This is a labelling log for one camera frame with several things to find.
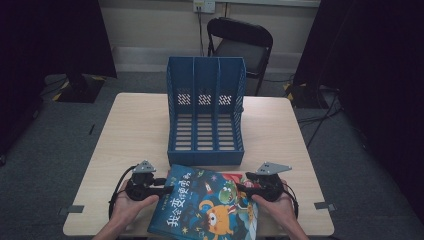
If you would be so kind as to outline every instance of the chair backrest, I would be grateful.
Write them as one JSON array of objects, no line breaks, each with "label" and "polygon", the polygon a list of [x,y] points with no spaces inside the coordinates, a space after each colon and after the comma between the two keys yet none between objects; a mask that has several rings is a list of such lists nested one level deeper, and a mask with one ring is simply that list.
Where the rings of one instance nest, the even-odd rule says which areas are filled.
[{"label": "chair backrest", "polygon": [[209,42],[212,36],[272,48],[272,35],[264,27],[231,18],[214,18],[207,25]]}]

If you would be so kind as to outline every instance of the gray carpet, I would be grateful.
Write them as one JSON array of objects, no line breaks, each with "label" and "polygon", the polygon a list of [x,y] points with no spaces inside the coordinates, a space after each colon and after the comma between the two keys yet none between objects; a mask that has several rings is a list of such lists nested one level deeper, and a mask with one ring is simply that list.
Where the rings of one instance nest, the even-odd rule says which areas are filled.
[{"label": "gray carpet", "polygon": [[[93,104],[54,102],[51,99],[61,84],[55,82],[62,78],[46,78],[51,84],[38,117],[0,168],[2,240],[72,239],[63,234],[66,216],[58,212],[72,205],[115,96],[166,92],[165,73],[118,73],[118,79],[107,79]],[[290,74],[268,74],[266,79],[261,96],[285,96],[283,82],[275,81],[288,80]],[[248,79],[246,95],[252,95],[255,86],[256,81]],[[325,94],[329,103],[332,95]],[[298,119],[325,113],[295,109]],[[309,143],[318,122],[300,126]],[[337,206],[331,212],[332,239],[424,239],[424,226],[390,175],[364,150],[358,131],[343,112],[323,122],[308,150],[326,201]]]}]

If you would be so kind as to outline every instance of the black chair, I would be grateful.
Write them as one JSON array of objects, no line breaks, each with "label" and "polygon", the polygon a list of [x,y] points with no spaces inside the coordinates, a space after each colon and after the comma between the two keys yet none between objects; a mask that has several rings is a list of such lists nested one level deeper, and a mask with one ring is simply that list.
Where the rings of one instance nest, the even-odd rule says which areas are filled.
[{"label": "black chair", "polygon": [[[273,44],[272,35],[264,27],[230,18],[220,17],[208,22],[208,56],[243,57],[246,77],[258,79],[258,95],[268,65]],[[221,38],[215,49],[213,37]]]}]

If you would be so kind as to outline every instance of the wooden tabletop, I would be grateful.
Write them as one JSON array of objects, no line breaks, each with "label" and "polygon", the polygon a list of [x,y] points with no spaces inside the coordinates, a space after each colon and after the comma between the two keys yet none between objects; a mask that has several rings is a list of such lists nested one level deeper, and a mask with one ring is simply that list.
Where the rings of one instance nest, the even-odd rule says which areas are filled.
[{"label": "wooden tabletop", "polygon": [[[285,98],[244,97],[241,119],[245,154],[240,166],[203,167],[217,171],[247,172],[263,162],[293,167],[280,173],[299,201],[299,222],[309,236],[329,236],[334,226],[305,147],[290,102]],[[63,227],[68,236],[93,236],[108,221],[108,201],[121,175],[130,166],[148,160],[155,178],[170,169],[167,147],[169,115],[166,94],[121,93],[117,95],[81,182],[73,205],[82,213],[69,213]],[[154,236],[147,233],[155,205],[143,209],[123,236]],[[285,235],[264,210],[259,209],[258,236]]]}]

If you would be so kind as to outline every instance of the magazine rack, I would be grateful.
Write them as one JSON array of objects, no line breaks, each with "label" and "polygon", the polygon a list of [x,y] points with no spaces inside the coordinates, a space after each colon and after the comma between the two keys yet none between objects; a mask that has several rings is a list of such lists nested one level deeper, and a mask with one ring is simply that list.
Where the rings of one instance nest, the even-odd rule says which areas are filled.
[{"label": "magazine rack", "polygon": [[169,58],[170,165],[240,165],[245,84],[242,58]]}]

